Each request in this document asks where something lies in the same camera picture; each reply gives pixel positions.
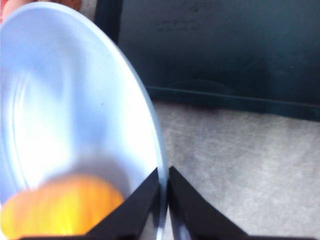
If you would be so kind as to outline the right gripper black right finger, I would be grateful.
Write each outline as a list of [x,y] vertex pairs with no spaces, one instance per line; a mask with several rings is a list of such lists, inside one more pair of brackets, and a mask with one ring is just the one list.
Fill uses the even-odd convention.
[[168,169],[168,205],[175,240],[308,240],[250,235],[208,203],[174,167]]

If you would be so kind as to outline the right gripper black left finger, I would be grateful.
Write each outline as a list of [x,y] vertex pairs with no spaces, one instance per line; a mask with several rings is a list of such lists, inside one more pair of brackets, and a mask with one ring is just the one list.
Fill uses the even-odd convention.
[[24,240],[155,240],[160,223],[158,170],[111,214],[85,234],[28,236]]

